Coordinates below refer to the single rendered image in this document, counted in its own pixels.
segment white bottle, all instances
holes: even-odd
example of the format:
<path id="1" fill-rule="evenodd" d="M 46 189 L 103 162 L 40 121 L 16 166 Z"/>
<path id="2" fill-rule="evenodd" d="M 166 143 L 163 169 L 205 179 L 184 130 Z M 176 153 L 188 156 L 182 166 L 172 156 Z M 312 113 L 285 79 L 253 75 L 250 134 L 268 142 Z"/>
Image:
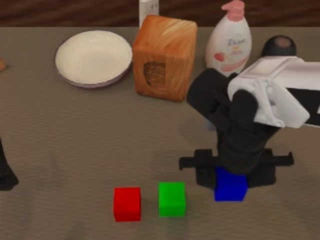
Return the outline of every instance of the white bottle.
<path id="1" fill-rule="evenodd" d="M 206 47 L 206 67 L 214 68 L 226 77 L 240 73 L 250 57 L 252 38 L 244 9 L 241 0 L 223 5 L 222 10 L 227 14 L 214 28 Z"/>
<path id="2" fill-rule="evenodd" d="M 159 0 L 139 0 L 139 27 L 141 28 L 146 16 L 159 15 Z"/>

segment gray table surface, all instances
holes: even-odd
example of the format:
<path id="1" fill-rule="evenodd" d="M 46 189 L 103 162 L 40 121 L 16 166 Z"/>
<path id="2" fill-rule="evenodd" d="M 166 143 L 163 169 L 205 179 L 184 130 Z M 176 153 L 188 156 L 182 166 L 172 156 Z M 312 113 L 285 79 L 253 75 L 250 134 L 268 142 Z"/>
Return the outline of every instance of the gray table surface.
<path id="1" fill-rule="evenodd" d="M 54 66 L 66 38 L 95 28 L 0 28 L 0 136 L 20 179 L 0 192 L 1 240 L 317 240 L 320 236 L 320 128 L 283 129 L 269 143 L 296 164 L 277 184 L 251 189 L 243 203 L 215 203 L 178 159 L 214 148 L 216 136 L 184 103 L 135 93 L 132 73 L 110 87 L 76 88 Z M 133 42 L 136 28 L 99 28 Z M 193 78 L 204 70 L 211 28 L 200 28 Z M 253 28 L 251 62 L 273 35 L 320 61 L 320 28 Z M 157 184 L 186 183 L 187 215 L 159 218 Z M 113 188 L 140 186 L 142 221 L 115 223 Z"/>

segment black round object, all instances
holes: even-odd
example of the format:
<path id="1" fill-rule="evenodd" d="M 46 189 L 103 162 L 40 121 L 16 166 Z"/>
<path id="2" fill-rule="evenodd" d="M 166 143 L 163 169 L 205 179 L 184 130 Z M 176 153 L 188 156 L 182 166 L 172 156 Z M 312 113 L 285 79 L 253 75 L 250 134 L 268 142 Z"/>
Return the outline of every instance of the black round object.
<path id="1" fill-rule="evenodd" d="M 288 36 L 276 35 L 264 44 L 262 56 L 296 56 L 297 47 L 295 42 Z"/>

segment green cube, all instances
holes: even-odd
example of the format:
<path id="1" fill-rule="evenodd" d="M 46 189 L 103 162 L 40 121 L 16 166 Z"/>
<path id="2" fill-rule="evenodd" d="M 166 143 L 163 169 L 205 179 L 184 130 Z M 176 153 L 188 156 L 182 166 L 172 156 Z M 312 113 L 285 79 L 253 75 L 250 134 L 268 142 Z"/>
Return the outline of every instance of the green cube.
<path id="1" fill-rule="evenodd" d="M 160 182 L 158 191 L 160 217 L 184 217 L 186 215 L 184 182 Z"/>

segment pink pump dispenser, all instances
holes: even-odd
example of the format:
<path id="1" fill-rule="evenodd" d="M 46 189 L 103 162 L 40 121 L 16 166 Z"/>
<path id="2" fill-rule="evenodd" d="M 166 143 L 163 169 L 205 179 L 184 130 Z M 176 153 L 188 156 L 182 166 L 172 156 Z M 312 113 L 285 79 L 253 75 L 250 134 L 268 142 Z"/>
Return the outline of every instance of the pink pump dispenser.
<path id="1" fill-rule="evenodd" d="M 227 11 L 226 17 L 232 22 L 241 21 L 245 17 L 245 3 L 240 0 L 233 0 L 221 7 Z"/>
<path id="2" fill-rule="evenodd" d="M 207 68 L 214 68 L 228 77 L 244 69 L 250 57 L 252 38 L 243 1 L 232 0 L 221 9 L 227 13 L 208 40 L 205 63 Z"/>

